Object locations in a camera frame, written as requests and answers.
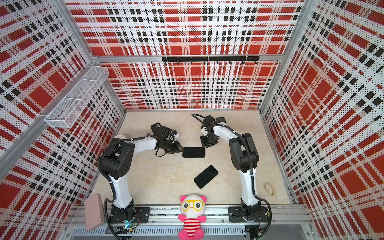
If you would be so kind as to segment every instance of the pink power bank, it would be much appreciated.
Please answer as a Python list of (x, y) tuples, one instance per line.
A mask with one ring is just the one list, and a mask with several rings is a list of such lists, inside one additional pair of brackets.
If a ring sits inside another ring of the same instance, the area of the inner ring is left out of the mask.
[(100, 194), (93, 194), (85, 199), (85, 226), (87, 230), (94, 230), (104, 223), (103, 205)]

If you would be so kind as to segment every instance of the red plaid wallpaper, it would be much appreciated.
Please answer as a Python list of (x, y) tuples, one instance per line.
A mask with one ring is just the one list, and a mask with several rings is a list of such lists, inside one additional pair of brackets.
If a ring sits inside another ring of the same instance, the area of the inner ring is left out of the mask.
[(258, 109), (277, 61), (258, 64), (108, 63), (109, 81), (127, 109)]
[(384, 238), (384, 1), (313, 7), (264, 115), (323, 239)]
[(95, 55), (277, 54), (304, 0), (65, 0)]
[(0, 156), (88, 64), (50, 1), (0, 5)]
[(122, 114), (101, 87), (71, 129), (47, 127), (0, 182), (0, 239), (56, 239)]

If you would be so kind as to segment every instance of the yellow glasses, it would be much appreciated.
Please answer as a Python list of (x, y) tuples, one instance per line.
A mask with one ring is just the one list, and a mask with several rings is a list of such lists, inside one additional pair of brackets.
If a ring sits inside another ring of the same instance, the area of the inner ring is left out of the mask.
[(200, 200), (187, 200), (181, 203), (181, 207), (184, 211), (194, 208), (196, 211), (200, 211), (203, 208), (204, 202)]

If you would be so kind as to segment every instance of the striped shirt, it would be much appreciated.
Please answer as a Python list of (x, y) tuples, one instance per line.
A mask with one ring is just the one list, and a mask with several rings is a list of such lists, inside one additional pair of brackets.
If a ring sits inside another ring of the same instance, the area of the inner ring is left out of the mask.
[(188, 237), (193, 237), (195, 235), (195, 231), (197, 229), (201, 228), (200, 221), (197, 218), (187, 218), (184, 221), (184, 228), (187, 233)]

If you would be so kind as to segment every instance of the plush toy arm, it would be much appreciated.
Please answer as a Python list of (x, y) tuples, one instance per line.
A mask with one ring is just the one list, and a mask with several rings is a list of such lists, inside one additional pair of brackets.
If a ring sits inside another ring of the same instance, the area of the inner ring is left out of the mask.
[(207, 217), (206, 216), (199, 216), (197, 217), (199, 219), (200, 222), (205, 222), (207, 220)]
[(187, 216), (185, 216), (183, 214), (179, 214), (179, 220), (180, 221), (184, 222), (186, 218), (187, 218)]

